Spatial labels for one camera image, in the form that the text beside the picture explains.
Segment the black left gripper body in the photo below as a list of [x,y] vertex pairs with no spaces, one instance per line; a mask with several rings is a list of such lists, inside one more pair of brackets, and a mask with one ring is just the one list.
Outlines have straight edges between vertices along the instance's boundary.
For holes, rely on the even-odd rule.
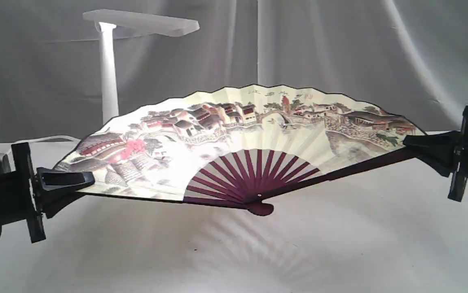
[[40,210],[33,201],[33,171],[29,144],[11,145],[14,167],[0,175],[0,229],[16,221],[26,221],[32,243],[46,239]]

